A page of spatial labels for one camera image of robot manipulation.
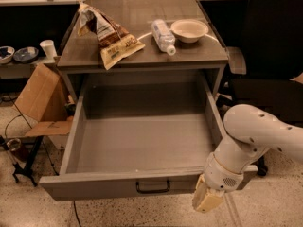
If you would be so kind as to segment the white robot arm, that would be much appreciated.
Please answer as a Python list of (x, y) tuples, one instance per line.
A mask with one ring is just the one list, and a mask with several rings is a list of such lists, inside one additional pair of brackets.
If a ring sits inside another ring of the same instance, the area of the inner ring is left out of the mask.
[(206, 213), (223, 202), (223, 195), (236, 190), (244, 171), (268, 150), (277, 150), (303, 162), (303, 129), (280, 121), (257, 107), (238, 104), (224, 115), (226, 136), (205, 162), (196, 183), (193, 208)]

